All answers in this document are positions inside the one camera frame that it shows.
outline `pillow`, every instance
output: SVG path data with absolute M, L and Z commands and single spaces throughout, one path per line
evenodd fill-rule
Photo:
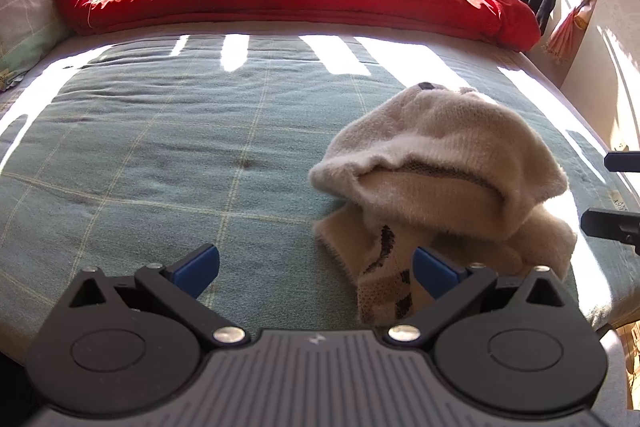
M 0 91 L 71 33 L 53 0 L 0 0 Z

